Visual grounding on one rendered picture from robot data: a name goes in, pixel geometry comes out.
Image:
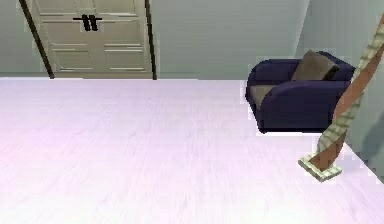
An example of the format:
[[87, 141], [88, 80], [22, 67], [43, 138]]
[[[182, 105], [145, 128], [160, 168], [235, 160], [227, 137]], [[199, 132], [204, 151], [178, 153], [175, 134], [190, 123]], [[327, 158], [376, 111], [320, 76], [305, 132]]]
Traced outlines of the cream double room door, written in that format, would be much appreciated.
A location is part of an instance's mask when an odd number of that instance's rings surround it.
[[[149, 0], [18, 0], [51, 79], [157, 78]], [[79, 17], [99, 18], [85, 31]]]

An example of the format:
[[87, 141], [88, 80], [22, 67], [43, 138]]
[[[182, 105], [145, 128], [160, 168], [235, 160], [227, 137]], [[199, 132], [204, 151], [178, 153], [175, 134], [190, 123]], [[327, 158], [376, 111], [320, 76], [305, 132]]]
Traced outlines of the brown and cream floor lamp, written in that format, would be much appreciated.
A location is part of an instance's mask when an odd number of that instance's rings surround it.
[[332, 123], [318, 139], [316, 151], [298, 160], [298, 164], [319, 182], [339, 175], [342, 169], [334, 164], [345, 142], [347, 131], [361, 106], [365, 89], [384, 54], [384, 13], [372, 41], [360, 57], [351, 84], [336, 104]]

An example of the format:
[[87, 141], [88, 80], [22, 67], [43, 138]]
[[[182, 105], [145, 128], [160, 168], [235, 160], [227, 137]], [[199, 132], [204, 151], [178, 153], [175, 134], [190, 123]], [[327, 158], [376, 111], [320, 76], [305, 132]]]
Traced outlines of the brown cushion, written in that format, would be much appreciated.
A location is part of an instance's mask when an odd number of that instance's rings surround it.
[[292, 81], [329, 80], [340, 67], [329, 58], [309, 50], [300, 60]]

